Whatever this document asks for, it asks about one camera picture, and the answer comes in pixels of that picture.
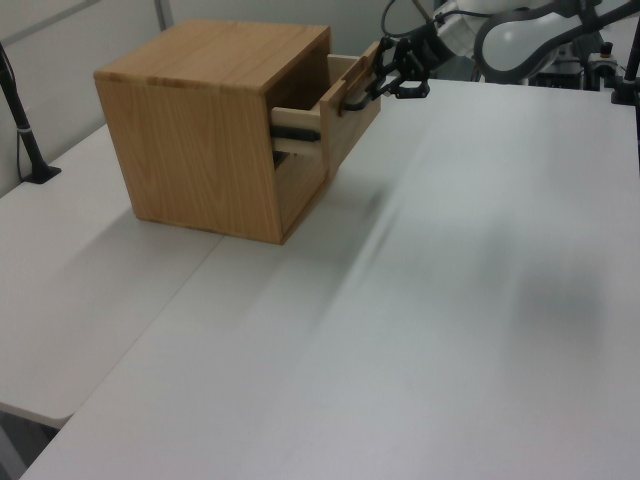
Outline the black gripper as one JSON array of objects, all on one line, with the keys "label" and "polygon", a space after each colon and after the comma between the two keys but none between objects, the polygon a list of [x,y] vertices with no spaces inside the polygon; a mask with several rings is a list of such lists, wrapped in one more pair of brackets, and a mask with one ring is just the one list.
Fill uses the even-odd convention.
[{"label": "black gripper", "polygon": [[[446,46],[433,23],[415,29],[404,38],[381,38],[372,61],[376,81],[365,92],[374,100],[382,95],[396,99],[422,99],[430,93],[427,81],[405,86],[401,77],[430,77],[446,61]],[[394,80],[384,83],[388,77]]]}]

